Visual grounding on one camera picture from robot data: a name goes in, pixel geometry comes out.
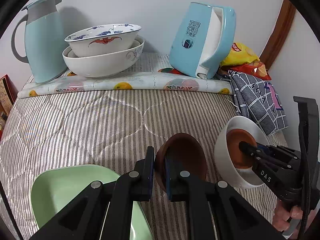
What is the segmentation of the person's right hand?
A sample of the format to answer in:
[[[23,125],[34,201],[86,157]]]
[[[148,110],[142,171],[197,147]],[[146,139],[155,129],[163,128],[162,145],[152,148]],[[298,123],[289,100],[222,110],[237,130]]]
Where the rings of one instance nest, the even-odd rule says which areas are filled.
[[[291,211],[287,211],[284,207],[284,203],[278,199],[274,210],[272,225],[278,231],[286,231],[290,226],[290,223],[288,222],[289,218],[302,219],[302,216],[303,211],[300,207],[294,206]]]

